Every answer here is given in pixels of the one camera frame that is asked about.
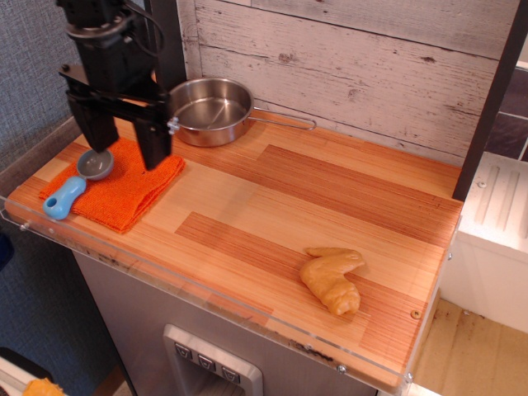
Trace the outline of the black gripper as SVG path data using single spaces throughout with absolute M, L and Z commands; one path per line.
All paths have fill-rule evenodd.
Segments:
M 168 91 L 153 80 L 158 47 L 148 31 L 69 31 L 82 63 L 63 65 L 68 104 L 89 146 L 101 153 L 119 135 L 116 117 L 133 123 L 148 171 L 172 153 Z

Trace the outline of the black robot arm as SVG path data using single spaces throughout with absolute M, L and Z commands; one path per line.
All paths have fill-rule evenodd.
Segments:
M 115 143 L 115 120 L 134 126 L 147 170 L 172 152 L 170 95 L 158 61 L 161 26 L 131 1 L 59 1 L 68 37 L 81 64 L 65 64 L 70 110 L 89 146 L 100 153 Z

